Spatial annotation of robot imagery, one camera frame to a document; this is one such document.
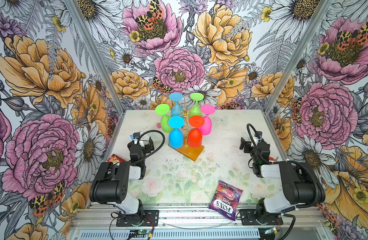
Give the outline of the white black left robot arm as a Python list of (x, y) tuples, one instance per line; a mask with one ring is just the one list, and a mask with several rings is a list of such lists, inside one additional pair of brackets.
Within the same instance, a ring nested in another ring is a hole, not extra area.
[(130, 180), (142, 180), (146, 174), (145, 157), (155, 150), (152, 139), (128, 143), (131, 159), (111, 155), (101, 163), (89, 191), (93, 203), (110, 205), (119, 210), (117, 226), (140, 226), (146, 219), (141, 200), (128, 193)]

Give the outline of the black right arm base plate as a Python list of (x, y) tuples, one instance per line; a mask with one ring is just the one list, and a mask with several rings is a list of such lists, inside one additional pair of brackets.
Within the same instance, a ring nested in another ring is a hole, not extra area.
[(264, 212), (260, 214), (258, 210), (241, 209), (236, 215), (236, 219), (240, 220), (243, 226), (269, 226), (282, 225), (283, 220), (280, 215), (268, 214)]

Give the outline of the red wine glass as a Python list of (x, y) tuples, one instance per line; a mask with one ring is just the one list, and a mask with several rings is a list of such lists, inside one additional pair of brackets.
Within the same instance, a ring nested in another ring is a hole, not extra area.
[(202, 145), (203, 134), (200, 131), (205, 123), (201, 116), (192, 116), (189, 118), (189, 124), (193, 127), (188, 133), (188, 145), (192, 148), (199, 148)]

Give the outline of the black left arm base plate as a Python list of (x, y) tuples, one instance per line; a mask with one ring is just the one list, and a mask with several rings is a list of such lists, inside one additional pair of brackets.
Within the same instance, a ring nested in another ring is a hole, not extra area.
[(159, 222), (159, 210), (144, 210), (133, 215), (120, 215), (117, 218), (117, 227), (156, 227)]

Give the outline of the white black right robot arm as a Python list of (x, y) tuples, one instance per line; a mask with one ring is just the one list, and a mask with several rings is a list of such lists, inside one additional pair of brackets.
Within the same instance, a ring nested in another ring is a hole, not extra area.
[(271, 197), (260, 199), (254, 209), (243, 209), (243, 225), (267, 225), (282, 222), (282, 216), (296, 209), (314, 207), (324, 202), (326, 195), (322, 184), (307, 163), (285, 160), (270, 161), (270, 145), (241, 138), (240, 150), (251, 156), (249, 167), (256, 177), (278, 179), (282, 189)]

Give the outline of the blue front wine glass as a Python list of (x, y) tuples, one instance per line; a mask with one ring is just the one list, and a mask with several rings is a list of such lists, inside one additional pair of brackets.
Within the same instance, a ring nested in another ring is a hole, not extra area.
[(168, 121), (168, 124), (173, 130), (169, 134), (169, 145), (174, 149), (179, 149), (184, 144), (184, 135), (181, 128), (185, 124), (185, 120), (182, 117), (174, 116)]

